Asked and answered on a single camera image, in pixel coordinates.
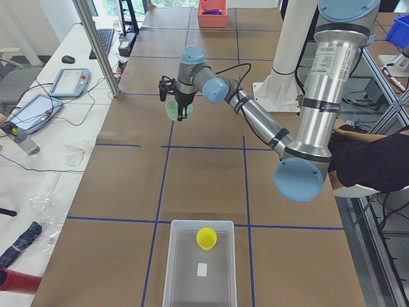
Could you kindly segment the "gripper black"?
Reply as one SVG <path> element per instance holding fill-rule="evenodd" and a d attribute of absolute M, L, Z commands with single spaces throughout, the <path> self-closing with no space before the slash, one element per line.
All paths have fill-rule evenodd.
<path fill-rule="evenodd" d="M 175 101 L 178 103 L 177 121 L 182 122 L 188 117 L 187 106 L 193 103 L 195 93 L 182 93 L 180 91 L 176 91 L 174 92 L 174 97 Z"/>

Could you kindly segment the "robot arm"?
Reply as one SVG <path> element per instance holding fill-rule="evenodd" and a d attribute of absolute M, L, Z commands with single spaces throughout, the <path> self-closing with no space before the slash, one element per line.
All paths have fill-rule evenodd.
<path fill-rule="evenodd" d="M 219 77 L 195 46 L 183 49 L 173 86 L 178 119 L 196 92 L 212 103 L 227 102 L 271 149 L 280 163 L 275 171 L 277 190 L 293 201 L 317 197 L 326 179 L 331 154 L 328 142 L 355 56 L 374 37 L 378 1 L 316 1 L 319 11 L 314 39 L 314 61 L 305 84 L 305 95 L 295 136 L 272 118 L 234 79 Z"/>

